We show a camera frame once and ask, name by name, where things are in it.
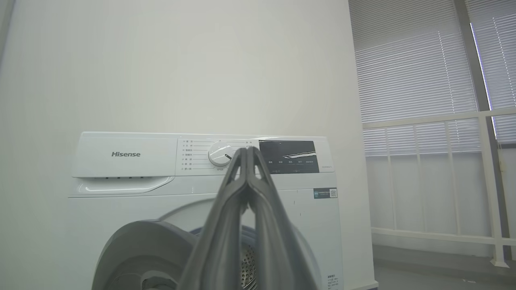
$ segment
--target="window blind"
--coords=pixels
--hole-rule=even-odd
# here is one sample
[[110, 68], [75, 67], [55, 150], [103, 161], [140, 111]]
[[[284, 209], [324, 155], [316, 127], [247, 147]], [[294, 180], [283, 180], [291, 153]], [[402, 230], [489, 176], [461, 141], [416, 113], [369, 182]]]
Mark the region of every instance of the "window blind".
[[[362, 122], [477, 110], [453, 0], [350, 0], [349, 8]], [[461, 144], [454, 150], [479, 150], [470, 136], [478, 124], [468, 122], [449, 122]], [[443, 126], [416, 127], [421, 153], [447, 152]], [[364, 130], [364, 143], [367, 156], [386, 155], [387, 143], [390, 154], [415, 154], [412, 126]]]
[[[516, 106], [516, 1], [467, 0], [492, 109]], [[516, 143], [516, 116], [494, 120], [499, 143]]]

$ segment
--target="railing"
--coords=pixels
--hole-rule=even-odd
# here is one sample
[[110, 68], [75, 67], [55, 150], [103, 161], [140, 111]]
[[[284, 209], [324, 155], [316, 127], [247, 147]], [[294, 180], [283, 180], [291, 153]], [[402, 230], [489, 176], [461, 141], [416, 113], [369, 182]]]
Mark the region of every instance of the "railing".
[[[423, 211], [423, 231], [407, 231], [400, 230], [396, 224], [396, 208], [397, 202], [395, 198], [395, 188], [393, 186], [393, 168], [391, 164], [391, 155], [389, 152], [389, 139], [387, 138], [387, 162], [389, 167], [389, 179], [390, 179], [390, 193], [392, 204], [392, 212], [394, 215], [393, 228], [376, 228], [372, 227], [372, 232], [375, 234], [382, 235], [391, 235], [391, 236], [400, 236], [400, 237], [411, 237], [411, 238], [422, 238], [422, 239], [433, 239], [433, 240], [445, 240], [445, 241], [458, 241], [458, 242], [466, 242], [466, 243], [478, 243], [478, 244], [487, 244], [494, 246], [494, 254], [493, 260], [491, 261], [497, 267], [508, 267], [505, 259], [504, 259], [504, 251], [503, 246], [516, 246], [516, 238], [504, 238], [502, 237], [502, 223], [500, 218], [500, 210], [499, 210], [499, 202], [498, 195], [496, 189], [496, 181], [495, 181], [495, 170], [493, 166], [493, 157], [491, 153], [490, 146], [490, 138], [489, 138], [489, 128], [491, 124], [489, 124], [486, 120], [488, 117], [495, 116], [503, 116], [503, 115], [516, 115], [516, 108], [509, 109], [497, 109], [491, 111], [479, 111], [479, 112], [468, 112], [463, 114], [455, 114], [455, 115], [446, 115], [446, 116], [437, 116], [437, 117], [428, 117], [428, 118], [417, 118], [417, 119], [405, 119], [405, 120], [396, 120], [396, 121], [388, 121], [388, 122], [375, 122], [375, 123], [364, 123], [364, 129], [373, 129], [373, 128], [384, 128], [387, 130], [389, 127], [396, 126], [407, 126], [411, 125], [414, 128], [414, 137], [415, 137], [415, 146], [416, 146], [416, 156], [417, 156], [417, 166], [419, 169], [420, 178], [422, 178], [422, 165], [421, 165], [421, 154], [420, 147], [418, 145], [416, 126], [420, 124], [426, 123], [435, 123], [435, 122], [443, 122], [446, 132], [446, 140], [448, 145], [448, 160], [451, 168], [451, 178], [452, 178], [452, 192], [453, 192], [453, 200], [455, 206], [455, 223], [457, 225], [457, 233], [456, 234], [448, 234], [448, 233], [434, 233], [427, 232], [427, 225], [425, 219], [425, 199], [421, 198], [421, 208]], [[486, 188], [487, 188], [487, 200], [489, 206], [489, 217], [490, 217], [490, 225], [491, 225], [491, 236], [472, 236], [472, 235], [463, 235], [461, 234], [461, 226], [460, 226], [460, 215], [459, 215], [459, 198], [457, 194], [457, 179], [456, 172], [454, 169], [454, 159], [452, 152], [452, 143], [450, 141], [450, 132], [449, 132], [449, 122], [456, 120], [464, 120], [464, 119], [477, 119], [479, 124], [479, 135], [480, 135], [480, 144], [481, 144], [481, 154], [482, 154], [482, 163], [483, 163], [483, 171], [484, 177], [486, 179]]]

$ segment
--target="washing machine drum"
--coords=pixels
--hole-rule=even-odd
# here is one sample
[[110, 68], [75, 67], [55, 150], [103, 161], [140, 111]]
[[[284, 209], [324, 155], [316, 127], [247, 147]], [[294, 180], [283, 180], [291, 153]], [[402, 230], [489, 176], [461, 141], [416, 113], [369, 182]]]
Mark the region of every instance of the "washing machine drum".
[[[201, 229], [191, 233], [160, 220], [129, 223], [107, 242], [92, 290], [173, 290]], [[256, 289], [254, 230], [241, 232], [241, 286]]]

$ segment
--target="black display panel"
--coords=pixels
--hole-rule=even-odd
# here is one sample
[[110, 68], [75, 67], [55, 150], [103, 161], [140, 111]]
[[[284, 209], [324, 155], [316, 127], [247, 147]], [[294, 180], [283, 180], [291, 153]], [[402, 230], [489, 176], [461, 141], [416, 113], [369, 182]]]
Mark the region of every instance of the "black display panel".
[[270, 174], [319, 173], [313, 141], [260, 141]]

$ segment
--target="washing machine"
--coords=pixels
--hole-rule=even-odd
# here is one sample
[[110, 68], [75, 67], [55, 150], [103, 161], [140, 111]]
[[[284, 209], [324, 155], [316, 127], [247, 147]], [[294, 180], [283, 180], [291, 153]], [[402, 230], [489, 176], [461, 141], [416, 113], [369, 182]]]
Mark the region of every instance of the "washing machine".
[[[320, 289], [342, 290], [337, 181], [325, 137], [83, 132], [68, 196], [74, 289], [175, 289], [239, 148], [260, 150]], [[241, 286], [256, 281], [241, 217]]]

